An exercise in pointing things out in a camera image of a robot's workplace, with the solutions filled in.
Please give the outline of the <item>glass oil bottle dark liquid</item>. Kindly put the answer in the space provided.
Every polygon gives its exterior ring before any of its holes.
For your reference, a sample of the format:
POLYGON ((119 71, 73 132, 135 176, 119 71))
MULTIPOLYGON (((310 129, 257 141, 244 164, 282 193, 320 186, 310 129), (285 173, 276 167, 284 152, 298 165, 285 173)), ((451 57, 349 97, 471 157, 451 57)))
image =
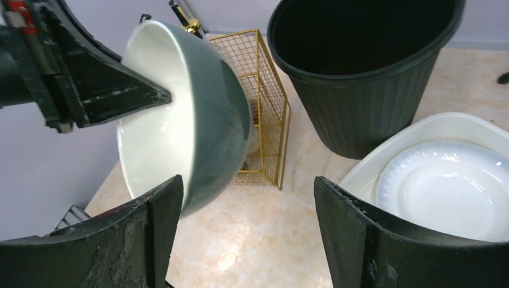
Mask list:
POLYGON ((201 31, 201 24, 197 19, 189 18, 185 14, 184 10, 174 0, 169 1, 169 6, 180 21, 185 32, 193 34, 200 39, 204 39, 204 33, 201 31))

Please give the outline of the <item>white paper plate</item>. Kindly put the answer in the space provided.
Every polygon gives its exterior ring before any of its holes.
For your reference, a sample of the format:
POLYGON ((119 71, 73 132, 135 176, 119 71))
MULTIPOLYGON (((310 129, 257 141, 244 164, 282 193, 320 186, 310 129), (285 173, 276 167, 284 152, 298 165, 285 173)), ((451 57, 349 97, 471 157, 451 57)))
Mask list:
POLYGON ((413 146, 388 162, 377 207, 463 238, 508 240, 508 157, 467 142, 413 146))

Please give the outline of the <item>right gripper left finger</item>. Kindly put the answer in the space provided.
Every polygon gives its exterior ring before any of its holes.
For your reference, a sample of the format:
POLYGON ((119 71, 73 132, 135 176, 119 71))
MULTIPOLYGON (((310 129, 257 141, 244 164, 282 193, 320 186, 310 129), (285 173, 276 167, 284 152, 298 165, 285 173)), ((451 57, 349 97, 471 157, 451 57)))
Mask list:
POLYGON ((2 287, 169 287, 179 175, 89 220, 1 242, 2 287))

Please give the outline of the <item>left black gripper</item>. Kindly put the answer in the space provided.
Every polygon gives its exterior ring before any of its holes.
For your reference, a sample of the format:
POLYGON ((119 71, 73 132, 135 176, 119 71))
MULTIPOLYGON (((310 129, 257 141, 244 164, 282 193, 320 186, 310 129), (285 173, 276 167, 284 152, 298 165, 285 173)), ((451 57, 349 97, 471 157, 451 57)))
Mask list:
POLYGON ((121 64, 64 1, 43 4, 58 64, 39 35, 32 2, 1 1, 2 108, 35 103, 46 126, 70 133, 73 122, 90 127, 172 101, 169 91, 121 64))

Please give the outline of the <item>white bowl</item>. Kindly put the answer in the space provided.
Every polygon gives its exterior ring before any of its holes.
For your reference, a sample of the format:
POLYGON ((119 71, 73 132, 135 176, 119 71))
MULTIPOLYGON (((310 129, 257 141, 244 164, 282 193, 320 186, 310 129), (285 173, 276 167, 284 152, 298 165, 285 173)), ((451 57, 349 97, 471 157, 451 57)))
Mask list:
POLYGON ((122 63, 171 96, 118 121, 129 193, 137 198, 180 175, 186 217, 223 192, 244 163, 254 127, 244 88, 217 46, 156 20, 134 30, 122 63))

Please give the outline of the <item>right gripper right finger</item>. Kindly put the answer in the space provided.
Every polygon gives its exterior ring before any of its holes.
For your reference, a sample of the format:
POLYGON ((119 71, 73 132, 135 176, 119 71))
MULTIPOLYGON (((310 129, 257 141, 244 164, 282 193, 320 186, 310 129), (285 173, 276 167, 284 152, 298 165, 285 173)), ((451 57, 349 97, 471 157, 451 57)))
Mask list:
POLYGON ((508 244, 418 226, 314 180, 316 213, 334 287, 507 287, 508 244))

